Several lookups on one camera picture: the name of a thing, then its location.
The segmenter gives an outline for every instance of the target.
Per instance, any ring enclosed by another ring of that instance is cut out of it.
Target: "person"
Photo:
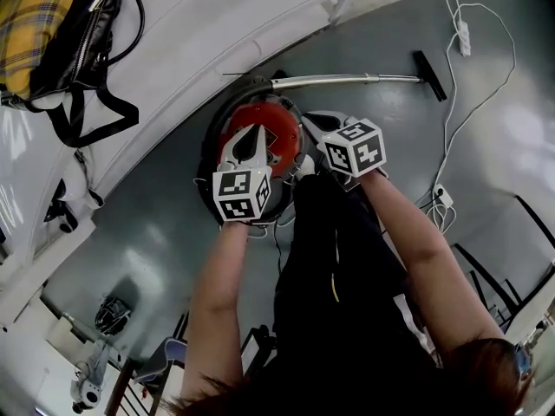
[[[350,193],[328,173],[297,182],[294,238],[274,299],[277,356],[249,381],[237,317],[249,227],[224,224],[193,293],[173,414],[520,409],[530,382],[444,237],[378,171],[359,181]],[[393,300],[401,293],[417,305],[441,365],[408,330]]]

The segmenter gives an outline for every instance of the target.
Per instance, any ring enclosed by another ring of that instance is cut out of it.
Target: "backpack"
[[[58,138],[74,148],[88,146],[98,140],[124,131],[139,123],[139,109],[118,99],[108,91],[108,67],[128,55],[138,44],[145,27],[145,11],[141,0],[135,0],[140,13],[140,28],[132,44],[110,58],[112,25],[118,16],[121,0],[73,0],[67,15],[49,40],[40,64],[30,72],[28,96],[22,98],[3,88],[2,104],[31,112],[45,111]],[[48,3],[40,6],[48,14]],[[106,107],[121,119],[96,128],[81,137],[85,97],[83,91],[93,89]],[[46,107],[38,101],[47,95],[71,93],[69,119],[63,104]]]

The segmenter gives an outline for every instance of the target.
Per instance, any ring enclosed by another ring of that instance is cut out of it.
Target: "shoe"
[[[308,176],[311,174],[316,174],[316,164],[314,163],[314,160],[312,159],[312,157],[306,154],[306,156],[304,157],[303,163],[301,164],[301,167],[295,173],[295,177],[298,180],[300,180],[304,176]]]

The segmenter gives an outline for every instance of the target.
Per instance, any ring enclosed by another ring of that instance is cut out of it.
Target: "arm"
[[[248,229],[224,224],[200,272],[189,313],[183,398],[215,392],[204,376],[230,385],[243,378],[237,301]]]
[[[408,271],[411,289],[438,349],[503,333],[464,277],[447,241],[416,206],[376,171],[362,188]]]

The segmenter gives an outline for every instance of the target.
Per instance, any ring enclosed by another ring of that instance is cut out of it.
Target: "yellow plaid fabric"
[[[29,97],[31,71],[41,62],[73,0],[0,0],[0,84]]]

